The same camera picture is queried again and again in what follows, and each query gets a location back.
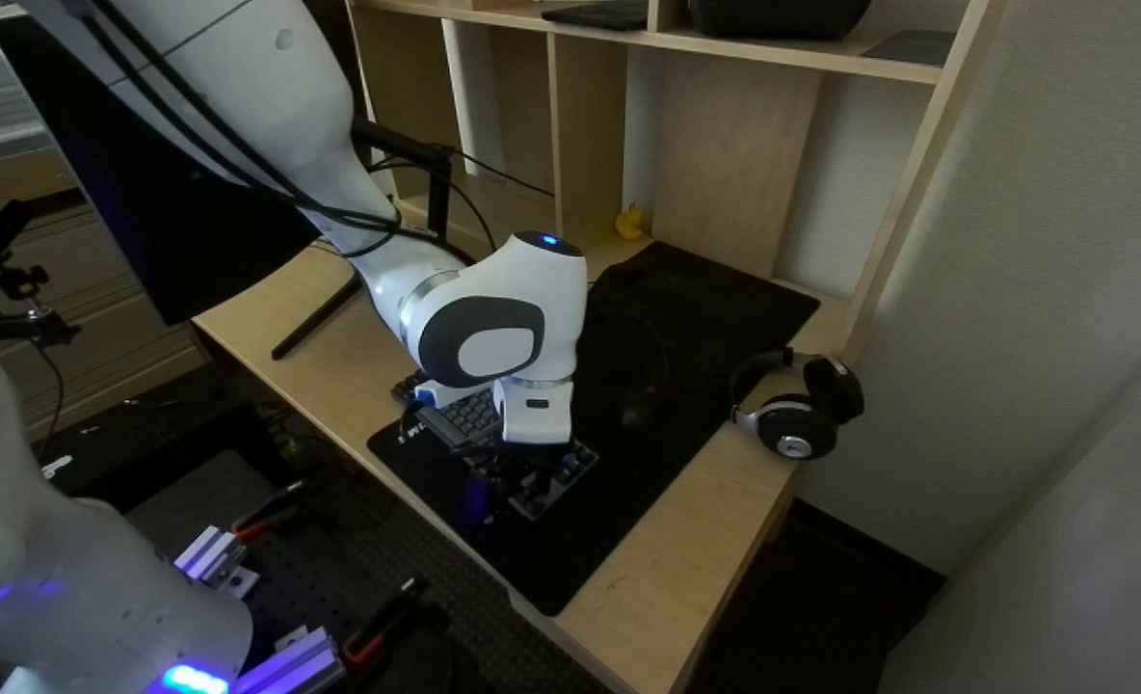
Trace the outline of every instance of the yellow object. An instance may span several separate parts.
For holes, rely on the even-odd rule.
[[[621,240],[646,240],[646,212],[640,203],[630,203],[623,212],[617,212],[613,231]]]

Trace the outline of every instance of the blue light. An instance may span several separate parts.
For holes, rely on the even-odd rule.
[[[159,682],[167,694],[229,694],[229,677],[215,677],[184,663],[171,667]]]

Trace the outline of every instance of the shelf panel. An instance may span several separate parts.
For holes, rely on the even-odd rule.
[[[848,73],[848,77],[873,77],[873,81],[902,81],[902,83],[941,81],[941,65],[867,59],[867,48],[880,47],[887,33],[851,33],[843,43],[736,43],[736,38],[699,33],[691,27],[680,27],[680,30],[567,27],[567,21],[540,20],[540,7],[463,7],[463,0],[360,0],[360,2],[379,13],[398,13],[398,15],[455,20],[455,21],[502,27],[502,30],[572,33],[572,38],[595,38],[595,43],[763,63],[763,65],[792,65],[792,69],[817,69],[817,73]]]

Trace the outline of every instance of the black monitor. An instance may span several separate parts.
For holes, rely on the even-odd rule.
[[[36,20],[0,20],[0,48],[161,320],[218,306],[315,240],[288,203],[153,136]]]

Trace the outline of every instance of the black headphones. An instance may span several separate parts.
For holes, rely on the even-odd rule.
[[[838,447],[838,429],[867,408],[858,377],[830,356],[801,362],[807,392],[779,392],[758,408],[739,408],[744,386],[758,374],[793,367],[799,356],[766,352],[739,362],[727,377],[734,422],[757,433],[763,447],[792,461],[822,457]]]

